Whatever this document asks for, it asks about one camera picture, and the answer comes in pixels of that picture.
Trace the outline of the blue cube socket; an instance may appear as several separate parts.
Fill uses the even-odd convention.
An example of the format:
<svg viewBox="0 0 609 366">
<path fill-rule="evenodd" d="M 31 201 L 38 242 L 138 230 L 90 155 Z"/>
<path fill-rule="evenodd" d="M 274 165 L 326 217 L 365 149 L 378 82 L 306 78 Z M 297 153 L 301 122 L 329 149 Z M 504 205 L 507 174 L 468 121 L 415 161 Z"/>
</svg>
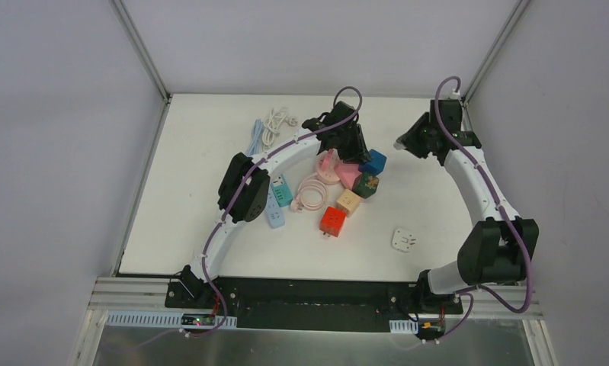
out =
<svg viewBox="0 0 609 366">
<path fill-rule="evenodd" d="M 360 172 L 367 172 L 371 175 L 378 176 L 385 168 L 387 157 L 375 149 L 370 149 L 369 154 L 370 161 L 359 165 L 358 170 Z"/>
</svg>

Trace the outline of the beige cube adapter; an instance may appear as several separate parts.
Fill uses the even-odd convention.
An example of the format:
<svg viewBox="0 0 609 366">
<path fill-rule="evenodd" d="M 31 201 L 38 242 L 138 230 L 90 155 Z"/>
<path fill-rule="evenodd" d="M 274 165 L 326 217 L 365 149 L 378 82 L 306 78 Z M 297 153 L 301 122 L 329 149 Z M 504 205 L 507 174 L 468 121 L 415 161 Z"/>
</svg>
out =
<svg viewBox="0 0 609 366">
<path fill-rule="evenodd" d="M 344 189 L 335 202 L 335 208 L 344 212 L 347 217 L 350 217 L 356 211 L 361 201 L 362 198 L 352 190 Z"/>
</svg>

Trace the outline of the red cube adapter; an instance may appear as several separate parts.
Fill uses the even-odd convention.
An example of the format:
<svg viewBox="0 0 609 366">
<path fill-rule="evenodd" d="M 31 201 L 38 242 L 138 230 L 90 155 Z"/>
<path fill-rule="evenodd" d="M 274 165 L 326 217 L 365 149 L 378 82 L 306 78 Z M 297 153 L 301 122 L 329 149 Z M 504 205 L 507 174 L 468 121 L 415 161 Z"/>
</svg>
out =
<svg viewBox="0 0 609 366">
<path fill-rule="evenodd" d="M 347 214 L 335 207 L 327 207 L 321 220 L 319 221 L 319 230 L 326 236 L 338 237 Z"/>
</svg>

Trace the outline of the white travel adapter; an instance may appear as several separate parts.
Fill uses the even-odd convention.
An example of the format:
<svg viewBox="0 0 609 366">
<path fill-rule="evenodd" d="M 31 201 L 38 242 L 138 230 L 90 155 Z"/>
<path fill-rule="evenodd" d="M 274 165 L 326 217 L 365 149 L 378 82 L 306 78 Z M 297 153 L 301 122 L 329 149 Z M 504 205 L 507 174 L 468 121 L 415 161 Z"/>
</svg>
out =
<svg viewBox="0 0 609 366">
<path fill-rule="evenodd" d="M 402 253 L 410 252 L 417 239 L 415 235 L 407 229 L 395 228 L 393 230 L 393 237 L 391 240 L 391 246 L 394 250 Z"/>
</svg>

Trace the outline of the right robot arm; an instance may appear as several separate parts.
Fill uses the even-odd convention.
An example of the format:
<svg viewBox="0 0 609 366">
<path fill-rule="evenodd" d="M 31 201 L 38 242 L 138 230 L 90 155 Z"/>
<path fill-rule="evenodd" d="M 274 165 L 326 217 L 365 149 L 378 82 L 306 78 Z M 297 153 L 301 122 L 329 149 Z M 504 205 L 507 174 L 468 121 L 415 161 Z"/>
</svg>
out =
<svg viewBox="0 0 609 366">
<path fill-rule="evenodd" d="M 539 236 L 536 221 L 522 218 L 501 193 L 479 138 L 462 130 L 462 120 L 458 100 L 433 99 L 430 110 L 396 140 L 397 149 L 417 158 L 437 158 L 456 183 L 473 225 L 453 262 L 419 275 L 422 286 L 413 300 L 426 313 L 440 307 L 444 295 L 487 284 L 528 283 Z"/>
</svg>

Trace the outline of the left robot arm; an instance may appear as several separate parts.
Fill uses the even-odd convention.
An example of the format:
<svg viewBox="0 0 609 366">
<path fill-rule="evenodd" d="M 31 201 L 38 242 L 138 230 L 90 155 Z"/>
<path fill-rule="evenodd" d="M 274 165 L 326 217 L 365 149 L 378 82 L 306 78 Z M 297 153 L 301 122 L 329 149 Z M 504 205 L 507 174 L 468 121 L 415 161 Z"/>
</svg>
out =
<svg viewBox="0 0 609 366">
<path fill-rule="evenodd" d="M 351 154 L 358 148 L 366 150 L 362 138 L 357 142 L 352 140 L 358 135 L 361 107 L 361 101 L 355 108 L 336 101 L 330 112 L 306 120 L 293 137 L 282 144 L 252 156 L 242 152 L 233 156 L 218 188 L 218 221 L 203 248 L 194 254 L 178 277 L 187 302 L 200 309 L 212 302 L 213 292 L 222 297 L 213 279 L 220 273 L 223 259 L 234 241 L 233 234 L 243 224 L 258 218 L 266 208 L 273 175 L 329 149 L 338 153 L 348 149 Z"/>
</svg>

